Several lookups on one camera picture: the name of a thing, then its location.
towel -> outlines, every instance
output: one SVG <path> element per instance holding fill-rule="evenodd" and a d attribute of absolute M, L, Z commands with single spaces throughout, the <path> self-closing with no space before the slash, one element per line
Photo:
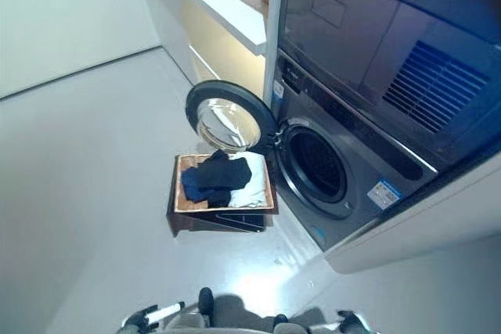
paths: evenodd
<path fill-rule="evenodd" d="M 252 176 L 242 188 L 231 191 L 229 207 L 263 207 L 266 206 L 265 196 L 265 158 L 261 154 L 251 152 L 235 153 L 229 159 L 245 158 Z"/>

door glass window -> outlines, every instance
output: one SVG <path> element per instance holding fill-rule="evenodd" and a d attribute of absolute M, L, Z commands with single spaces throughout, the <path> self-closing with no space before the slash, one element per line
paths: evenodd
<path fill-rule="evenodd" d="M 227 99 L 211 98 L 200 103 L 196 131 L 210 145 L 227 152 L 241 152 L 256 145 L 261 130 L 252 115 Z"/>
<path fill-rule="evenodd" d="M 289 132 L 280 155 L 294 184 L 306 196 L 325 203 L 341 201 L 347 181 L 336 151 L 312 129 L 292 127 Z"/>

washing machine door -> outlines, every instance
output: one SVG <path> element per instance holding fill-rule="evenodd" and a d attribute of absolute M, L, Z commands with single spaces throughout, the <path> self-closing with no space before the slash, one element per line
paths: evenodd
<path fill-rule="evenodd" d="M 303 123 L 280 128 L 269 108 L 254 94 L 228 81 L 204 81 L 186 98 L 186 116 L 208 144 L 227 153 L 274 155 L 295 195 L 326 216 L 343 219 L 353 207 L 334 205 L 347 191 L 343 164 L 334 147 Z"/>
<path fill-rule="evenodd" d="M 272 112 L 239 85 L 209 80 L 194 86 L 186 98 L 186 117 L 203 140 L 227 153 L 273 151 L 278 129 Z"/>

sticker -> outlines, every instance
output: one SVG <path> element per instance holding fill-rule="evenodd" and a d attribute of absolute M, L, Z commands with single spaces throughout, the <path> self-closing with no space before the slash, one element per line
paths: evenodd
<path fill-rule="evenodd" d="M 400 192 L 384 179 L 379 180 L 376 186 L 367 193 L 367 196 L 382 210 L 387 209 L 402 198 Z"/>
<path fill-rule="evenodd" d="M 280 99 L 283 98 L 283 86 L 277 80 L 273 81 L 273 93 Z"/>

white cabinet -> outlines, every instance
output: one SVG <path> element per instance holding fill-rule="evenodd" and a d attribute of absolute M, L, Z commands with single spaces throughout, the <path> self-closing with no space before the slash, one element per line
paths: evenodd
<path fill-rule="evenodd" d="M 222 79 L 263 97 L 265 66 L 274 65 L 279 0 L 270 13 L 261 0 L 147 0 L 162 45 L 196 84 Z"/>

